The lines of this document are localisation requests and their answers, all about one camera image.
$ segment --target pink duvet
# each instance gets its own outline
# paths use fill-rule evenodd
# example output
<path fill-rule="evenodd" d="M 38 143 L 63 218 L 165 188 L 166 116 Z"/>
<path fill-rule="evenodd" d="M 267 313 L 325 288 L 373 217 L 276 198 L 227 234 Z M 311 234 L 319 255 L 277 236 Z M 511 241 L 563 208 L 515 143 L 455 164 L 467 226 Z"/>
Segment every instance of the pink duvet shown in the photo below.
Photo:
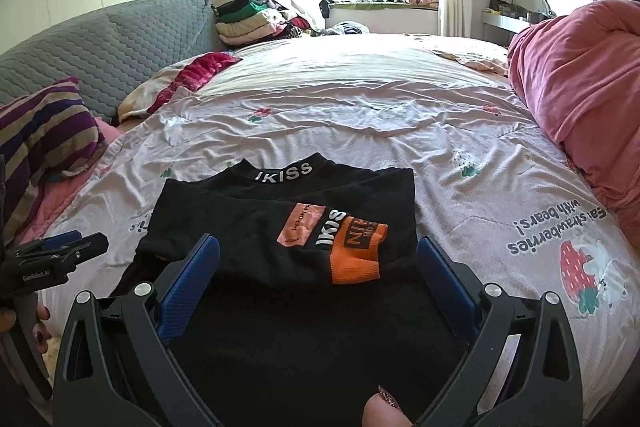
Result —
<path fill-rule="evenodd" d="M 640 248 L 640 3 L 597 1 L 528 28 L 509 78 Z"/>
<path fill-rule="evenodd" d="M 102 131 L 104 139 L 109 144 L 122 134 L 115 127 L 104 123 L 100 118 L 96 118 L 95 121 L 100 131 Z M 38 208 L 38 213 L 30 222 L 27 229 L 18 236 L 19 244 L 23 245 L 24 243 L 44 236 L 51 223 L 60 217 L 63 210 L 71 204 L 76 194 L 78 194 L 82 186 L 91 177 L 91 174 L 94 172 L 94 166 L 95 164 L 81 174 L 78 174 L 78 176 L 74 176 L 68 180 L 47 182 L 44 187 L 44 198 Z"/>

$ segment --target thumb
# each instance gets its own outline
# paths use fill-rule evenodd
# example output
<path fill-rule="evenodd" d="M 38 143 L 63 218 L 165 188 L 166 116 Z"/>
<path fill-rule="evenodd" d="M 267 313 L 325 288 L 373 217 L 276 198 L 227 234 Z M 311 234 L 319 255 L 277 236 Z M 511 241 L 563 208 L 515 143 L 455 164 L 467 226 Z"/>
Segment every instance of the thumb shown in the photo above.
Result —
<path fill-rule="evenodd" d="M 6 308 L 0 308 L 0 333 L 9 331 L 15 324 L 15 312 Z"/>
<path fill-rule="evenodd" d="M 395 399 L 382 387 L 364 406 L 362 427 L 411 427 L 413 423 L 402 413 Z"/>

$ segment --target silver screw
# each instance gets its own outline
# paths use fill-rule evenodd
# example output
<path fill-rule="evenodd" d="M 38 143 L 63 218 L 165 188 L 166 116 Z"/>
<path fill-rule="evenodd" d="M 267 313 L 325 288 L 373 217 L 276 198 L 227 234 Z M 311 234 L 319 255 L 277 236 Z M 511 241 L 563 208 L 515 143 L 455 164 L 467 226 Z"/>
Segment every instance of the silver screw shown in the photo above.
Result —
<path fill-rule="evenodd" d="M 500 286 L 498 286 L 497 284 L 488 284 L 484 287 L 484 291 L 487 293 L 487 295 L 491 295 L 492 297 L 499 297 L 500 295 L 502 295 L 502 288 L 500 288 Z"/>
<path fill-rule="evenodd" d="M 560 298 L 558 297 L 558 294 L 553 292 L 547 293 L 545 295 L 545 299 L 549 304 L 558 304 L 558 302 L 560 302 Z"/>
<path fill-rule="evenodd" d="M 133 290 L 133 292 L 140 297 L 147 295 L 150 291 L 151 291 L 151 285 L 148 282 L 141 282 Z"/>
<path fill-rule="evenodd" d="M 78 294 L 78 296 L 76 297 L 76 302 L 78 304 L 84 304 L 85 302 L 87 302 L 89 299 L 91 298 L 91 293 L 89 293 L 88 291 L 84 291 L 84 292 L 80 292 Z"/>

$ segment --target headboard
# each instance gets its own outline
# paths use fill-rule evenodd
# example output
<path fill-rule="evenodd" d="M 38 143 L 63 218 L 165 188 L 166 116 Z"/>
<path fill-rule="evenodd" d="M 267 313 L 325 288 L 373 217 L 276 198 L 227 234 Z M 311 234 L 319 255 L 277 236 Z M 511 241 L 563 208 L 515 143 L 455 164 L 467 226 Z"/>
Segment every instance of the headboard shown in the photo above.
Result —
<path fill-rule="evenodd" d="M 137 0 L 56 24 L 0 55 L 0 105 L 76 76 L 87 107 L 110 119 L 156 71 L 226 50 L 212 2 Z"/>

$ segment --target fingernail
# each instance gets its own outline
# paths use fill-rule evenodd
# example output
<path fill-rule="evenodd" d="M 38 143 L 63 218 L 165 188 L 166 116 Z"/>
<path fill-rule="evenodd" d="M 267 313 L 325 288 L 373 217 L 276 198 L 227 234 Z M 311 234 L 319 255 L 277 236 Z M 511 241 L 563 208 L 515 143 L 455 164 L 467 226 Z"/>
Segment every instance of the fingernail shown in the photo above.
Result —
<path fill-rule="evenodd" d="M 387 402 L 391 407 L 393 407 L 394 409 L 398 409 L 400 410 L 400 406 L 398 405 L 398 402 L 396 402 L 396 399 L 391 396 L 384 387 L 382 387 L 381 385 L 378 386 L 378 394 L 382 397 L 382 399 Z"/>
<path fill-rule="evenodd" d="M 7 322 L 15 322 L 15 312 L 13 310 L 2 310 L 2 317 Z"/>

